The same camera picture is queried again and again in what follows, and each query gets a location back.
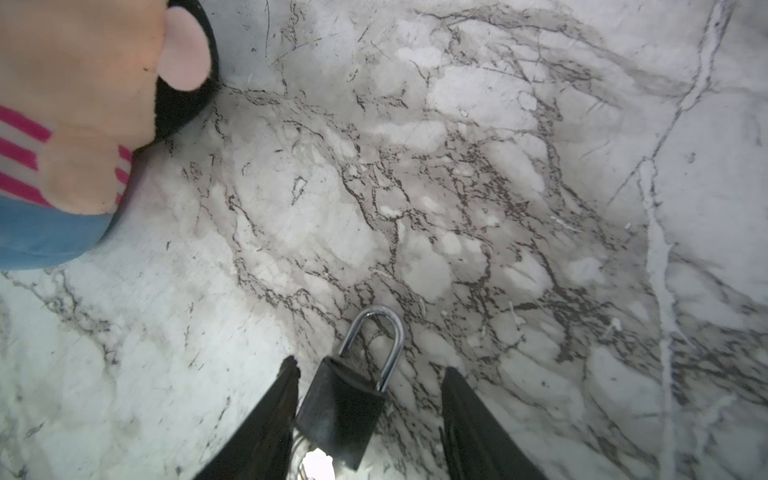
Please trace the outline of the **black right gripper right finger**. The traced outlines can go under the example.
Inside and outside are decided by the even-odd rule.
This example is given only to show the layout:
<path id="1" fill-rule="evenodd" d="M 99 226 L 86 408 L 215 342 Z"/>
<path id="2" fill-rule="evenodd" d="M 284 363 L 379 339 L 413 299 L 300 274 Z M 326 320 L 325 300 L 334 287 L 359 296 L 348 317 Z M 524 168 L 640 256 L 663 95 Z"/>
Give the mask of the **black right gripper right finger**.
<path id="1" fill-rule="evenodd" d="M 454 367 L 446 369 L 441 399 L 451 479 L 545 479 Z"/>

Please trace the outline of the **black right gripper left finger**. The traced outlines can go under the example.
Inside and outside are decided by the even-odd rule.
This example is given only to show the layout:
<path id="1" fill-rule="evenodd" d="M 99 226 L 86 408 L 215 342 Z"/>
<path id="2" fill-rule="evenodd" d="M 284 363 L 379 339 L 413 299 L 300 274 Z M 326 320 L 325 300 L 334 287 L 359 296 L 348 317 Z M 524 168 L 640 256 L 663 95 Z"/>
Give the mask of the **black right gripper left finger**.
<path id="1" fill-rule="evenodd" d="M 298 404 L 299 378 L 296 359 L 286 357 L 262 399 L 195 478 L 286 479 L 293 448 L 292 423 Z"/>

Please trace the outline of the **black padlock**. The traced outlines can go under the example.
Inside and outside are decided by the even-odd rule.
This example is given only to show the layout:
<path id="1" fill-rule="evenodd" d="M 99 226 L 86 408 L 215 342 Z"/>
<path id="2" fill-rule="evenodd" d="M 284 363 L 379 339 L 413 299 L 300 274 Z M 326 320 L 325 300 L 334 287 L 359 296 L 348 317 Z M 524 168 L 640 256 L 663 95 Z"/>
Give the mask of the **black padlock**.
<path id="1" fill-rule="evenodd" d="M 371 379 L 345 365 L 343 356 L 363 323 L 374 317 L 390 323 L 394 341 L 379 377 Z M 404 345 L 404 323 L 392 309 L 373 305 L 356 316 L 338 353 L 320 363 L 294 421 L 310 445 L 299 463 L 299 479 L 333 479 L 335 463 L 352 471 L 359 468 L 384 411 L 386 389 Z"/>

